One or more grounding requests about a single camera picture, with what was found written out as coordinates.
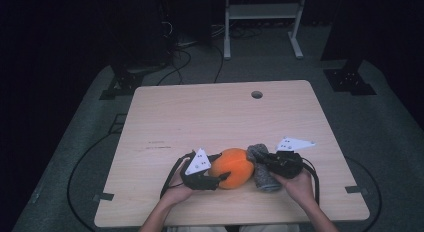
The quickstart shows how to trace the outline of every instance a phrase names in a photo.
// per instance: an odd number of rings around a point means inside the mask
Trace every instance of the hole in table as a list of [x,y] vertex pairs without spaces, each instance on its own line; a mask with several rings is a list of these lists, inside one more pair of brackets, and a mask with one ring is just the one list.
[[252,92],[252,97],[255,98],[255,99],[260,99],[260,98],[262,98],[262,96],[264,96],[264,95],[260,91],[253,91]]

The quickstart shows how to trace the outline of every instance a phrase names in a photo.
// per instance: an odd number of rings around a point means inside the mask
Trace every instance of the gray carpet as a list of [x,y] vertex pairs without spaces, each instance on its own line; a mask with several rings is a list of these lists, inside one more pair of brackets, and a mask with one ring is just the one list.
[[[359,73],[377,95],[333,92],[323,69],[340,68],[343,61],[320,61],[330,27],[300,27],[298,40],[305,55],[303,60],[295,59],[287,31],[288,28],[269,28],[257,37],[232,40],[232,59],[224,61],[217,83],[309,81],[341,150],[360,163],[347,160],[371,212],[365,221],[338,222],[337,226],[342,231],[363,231],[377,216],[378,190],[364,166],[377,182],[382,200],[381,212],[370,231],[421,231],[423,131],[388,87],[383,74],[368,62],[361,65]],[[222,39],[214,43],[222,50]],[[180,70],[182,81],[174,73],[161,85],[213,83],[221,63],[218,50],[194,46],[184,51],[190,53],[191,61]],[[187,59],[187,54],[176,52],[175,66],[183,65]],[[147,75],[143,86],[155,86],[172,70],[169,66]],[[93,223],[98,206],[96,195],[103,191],[119,141],[119,134],[108,132],[116,116],[128,112],[132,99],[117,96],[114,100],[99,100],[112,78],[110,67],[106,67],[93,81],[14,231],[88,231],[67,203],[68,180],[80,158],[69,190],[76,213],[96,231],[137,230],[96,228]],[[113,130],[119,129],[124,119],[125,116],[118,116]],[[308,223],[301,224],[301,230],[313,231]]]

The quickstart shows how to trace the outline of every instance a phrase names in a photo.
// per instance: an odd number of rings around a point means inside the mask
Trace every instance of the wooden table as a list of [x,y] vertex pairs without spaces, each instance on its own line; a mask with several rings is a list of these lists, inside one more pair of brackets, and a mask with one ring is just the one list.
[[[252,92],[263,96],[256,99]],[[284,136],[311,140],[297,151],[320,178],[321,208],[333,221],[364,220],[369,210],[321,106],[307,81],[141,87],[125,122],[95,218],[99,227],[140,226],[159,200],[178,158],[193,149],[208,155],[265,144]],[[230,225],[308,221],[285,190],[265,193],[253,179],[235,190],[196,193],[177,205],[166,225]]]

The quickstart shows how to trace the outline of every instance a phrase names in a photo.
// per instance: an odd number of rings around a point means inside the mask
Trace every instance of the lap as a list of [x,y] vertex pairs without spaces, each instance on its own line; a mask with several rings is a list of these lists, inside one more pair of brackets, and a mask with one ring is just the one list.
[[[227,232],[222,226],[211,227],[168,227],[166,232]],[[240,232],[299,232],[298,224],[278,224],[278,225],[244,225],[240,227]]]

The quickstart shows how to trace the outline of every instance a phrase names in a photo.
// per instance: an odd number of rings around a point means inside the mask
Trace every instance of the white stand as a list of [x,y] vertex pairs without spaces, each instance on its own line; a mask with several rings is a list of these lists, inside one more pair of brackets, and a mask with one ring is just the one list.
[[297,42],[296,35],[299,29],[305,0],[289,4],[242,4],[230,5],[230,0],[225,1],[225,37],[224,58],[231,59],[230,20],[232,19],[281,19],[295,18],[293,31],[288,32],[297,59],[302,59],[303,54]]

